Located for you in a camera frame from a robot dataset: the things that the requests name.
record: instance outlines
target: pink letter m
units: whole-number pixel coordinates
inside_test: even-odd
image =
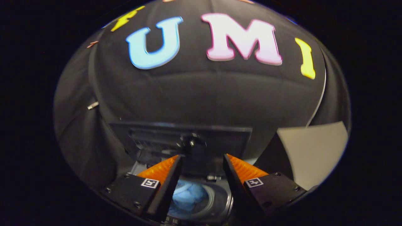
[[[207,57],[213,61],[228,61],[234,59],[234,50],[229,48],[228,38],[236,46],[242,57],[247,60],[258,41],[259,48],[255,51],[255,58],[264,64],[281,65],[275,40],[273,25],[252,20],[247,29],[244,29],[230,16],[222,13],[207,13],[201,16],[204,22],[211,27],[212,48],[207,50]]]

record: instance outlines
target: metal bolt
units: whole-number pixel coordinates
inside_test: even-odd
[[[141,203],[139,203],[139,202],[137,202],[137,201],[134,202],[134,205],[135,205],[135,207],[136,207],[137,209],[141,208]]]

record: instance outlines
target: black background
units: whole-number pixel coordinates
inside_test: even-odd
[[[5,225],[139,225],[87,189],[65,163],[52,104],[79,45],[145,1],[7,2],[1,3]],[[391,1],[258,2],[294,18],[334,54],[352,99],[343,158],[283,225],[400,225],[401,7]]]

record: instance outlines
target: blue letter u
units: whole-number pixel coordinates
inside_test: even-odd
[[[148,53],[146,49],[146,35],[150,29],[142,28],[126,38],[131,63],[139,69],[151,69],[162,66],[171,61],[180,48],[178,36],[178,24],[183,22],[180,16],[162,20],[156,24],[162,29],[163,45],[153,52]]]

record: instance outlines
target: black fabric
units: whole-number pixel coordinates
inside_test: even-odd
[[[320,107],[310,125],[322,125],[342,121],[350,136],[352,115],[349,91],[339,64],[334,56],[322,45],[327,80]]]
[[[254,55],[244,60],[231,41],[233,60],[209,60],[211,29],[201,20],[209,12],[228,14],[244,28],[252,19],[274,25],[283,64],[262,64]],[[150,70],[134,67],[126,37],[149,27],[147,50],[156,51],[162,45],[162,32],[155,24],[174,16],[183,18],[175,58]],[[310,125],[344,121],[350,131],[347,89],[334,58],[311,34],[273,10],[232,0],[154,1],[111,32],[115,24],[95,33],[77,50],[63,71],[54,99],[60,148],[90,186],[108,184],[129,172],[133,164],[108,127],[111,121],[252,127],[244,158],[258,157],[277,128],[308,124],[322,95],[325,68],[324,96]],[[295,37],[312,48],[314,80],[300,72],[302,54]],[[92,41],[99,42],[86,48]],[[86,107],[95,101],[99,106],[89,111]]]

